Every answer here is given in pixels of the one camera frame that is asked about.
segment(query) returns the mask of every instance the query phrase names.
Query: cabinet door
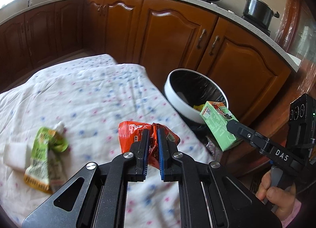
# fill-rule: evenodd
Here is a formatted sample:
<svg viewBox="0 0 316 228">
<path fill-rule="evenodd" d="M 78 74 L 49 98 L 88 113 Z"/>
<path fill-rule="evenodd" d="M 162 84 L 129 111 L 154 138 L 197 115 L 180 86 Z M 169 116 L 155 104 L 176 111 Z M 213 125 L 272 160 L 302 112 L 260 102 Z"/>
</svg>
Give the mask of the cabinet door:
<svg viewBox="0 0 316 228">
<path fill-rule="evenodd" d="M 0 26 L 0 52 L 1 60 L 5 59 L 6 64 L 6 82 L 1 81 L 1 84 L 13 82 L 33 69 L 28 54 L 23 14 Z"/>
<path fill-rule="evenodd" d="M 57 58 L 54 4 L 25 13 L 26 38 L 34 68 Z"/>
<path fill-rule="evenodd" d="M 100 15 L 103 0 L 84 0 L 83 5 L 83 47 L 101 53 Z"/>
<path fill-rule="evenodd" d="M 55 33 L 58 56 L 82 48 L 83 0 L 65 0 L 55 3 Z"/>
<path fill-rule="evenodd" d="M 291 72 L 269 46 L 223 18 L 197 71 L 222 88 L 229 109 L 245 125 L 266 108 Z"/>
<path fill-rule="evenodd" d="M 133 61 L 162 90 L 172 70 L 197 68 L 217 18 L 181 2 L 144 0 Z"/>
<path fill-rule="evenodd" d="M 118 63 L 132 62 L 142 2 L 143 0 L 103 2 L 103 52 L 110 54 Z"/>
</svg>

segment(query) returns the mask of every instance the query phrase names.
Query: snack wrapper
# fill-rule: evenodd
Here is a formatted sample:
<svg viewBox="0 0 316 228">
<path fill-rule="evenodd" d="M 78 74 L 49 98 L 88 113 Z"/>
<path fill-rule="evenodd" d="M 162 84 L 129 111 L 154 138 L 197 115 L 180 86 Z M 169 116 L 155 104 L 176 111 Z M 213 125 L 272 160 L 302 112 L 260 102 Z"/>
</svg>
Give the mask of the snack wrapper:
<svg viewBox="0 0 316 228">
<path fill-rule="evenodd" d="M 124 121 L 118 126 L 118 138 L 121 145 L 122 153 L 128 152 L 132 143 L 140 141 L 144 129 L 150 130 L 150 147 L 148 164 L 159 169 L 159 150 L 158 150 L 158 135 L 159 128 L 165 129 L 166 138 L 174 142 L 176 145 L 180 143 L 180 138 L 168 127 L 163 124 L 147 124 L 135 121 Z"/>
<path fill-rule="evenodd" d="M 26 169 L 24 181 L 30 187 L 54 193 L 65 182 L 62 162 L 58 154 L 67 149 L 68 142 L 55 130 L 41 127 L 31 152 L 31 165 Z"/>
</svg>

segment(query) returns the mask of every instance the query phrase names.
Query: green juice box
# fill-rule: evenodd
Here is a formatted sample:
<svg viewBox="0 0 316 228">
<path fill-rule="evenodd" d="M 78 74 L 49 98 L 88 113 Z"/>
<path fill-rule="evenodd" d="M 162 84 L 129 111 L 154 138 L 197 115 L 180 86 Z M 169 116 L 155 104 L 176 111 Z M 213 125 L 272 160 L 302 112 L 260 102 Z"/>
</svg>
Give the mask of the green juice box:
<svg viewBox="0 0 316 228">
<path fill-rule="evenodd" d="M 237 119 L 223 102 L 206 102 L 200 115 L 213 133 L 222 151 L 240 143 L 241 140 L 226 129 L 226 124 L 229 120 Z"/>
</svg>

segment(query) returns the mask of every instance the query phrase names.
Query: red snack bag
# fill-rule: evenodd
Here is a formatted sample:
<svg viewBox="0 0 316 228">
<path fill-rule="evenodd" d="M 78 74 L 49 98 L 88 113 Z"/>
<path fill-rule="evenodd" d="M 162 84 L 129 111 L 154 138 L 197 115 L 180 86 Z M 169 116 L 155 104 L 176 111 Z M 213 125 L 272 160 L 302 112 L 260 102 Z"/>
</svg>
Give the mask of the red snack bag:
<svg viewBox="0 0 316 228">
<path fill-rule="evenodd" d="M 140 123 L 135 121 L 124 121 L 118 126 L 118 138 L 121 145 L 122 153 L 128 152 L 132 143 L 140 141 L 144 129 L 150 130 L 150 146 L 148 155 L 148 164 L 159 169 L 159 150 L 158 150 L 158 136 L 157 130 L 159 128 L 165 129 L 165 135 L 169 141 L 176 145 L 180 143 L 180 138 L 168 127 L 162 124 Z"/>
<path fill-rule="evenodd" d="M 153 123 L 153 128 L 154 128 L 153 129 L 154 130 L 153 143 L 151 147 L 149 148 L 150 158 L 148 158 L 148 164 L 159 169 L 159 149 L 158 149 L 158 135 L 157 135 L 158 129 L 164 128 L 167 140 L 174 142 L 177 146 L 180 143 L 180 138 L 163 124 Z"/>
<path fill-rule="evenodd" d="M 152 130 L 152 125 L 135 121 L 124 121 L 118 125 L 118 138 L 122 153 L 128 152 L 133 142 L 142 139 L 144 129 Z"/>
</svg>

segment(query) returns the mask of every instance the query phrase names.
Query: finger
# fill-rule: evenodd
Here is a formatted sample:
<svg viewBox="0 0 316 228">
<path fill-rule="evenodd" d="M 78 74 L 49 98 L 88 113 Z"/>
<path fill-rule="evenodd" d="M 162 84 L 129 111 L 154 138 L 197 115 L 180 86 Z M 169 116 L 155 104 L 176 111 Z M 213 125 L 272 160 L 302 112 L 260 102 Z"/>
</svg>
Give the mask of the finger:
<svg viewBox="0 0 316 228">
<path fill-rule="evenodd" d="M 286 219 L 292 213 L 295 195 L 280 188 L 271 187 L 268 189 L 266 196 L 271 203 L 279 207 L 276 216 L 280 220 Z"/>
<path fill-rule="evenodd" d="M 263 187 L 267 190 L 271 185 L 271 170 L 266 172 L 261 179 Z"/>
<path fill-rule="evenodd" d="M 256 193 L 256 197 L 259 200 L 263 200 L 265 198 L 266 193 L 267 193 L 267 190 L 263 187 L 262 183 L 260 183 L 258 191 Z"/>
<path fill-rule="evenodd" d="M 292 187 L 291 187 L 291 189 L 290 189 L 290 193 L 292 194 L 292 195 L 296 195 L 296 186 L 295 186 L 295 183 L 293 183 L 293 185 L 292 185 Z"/>
</svg>

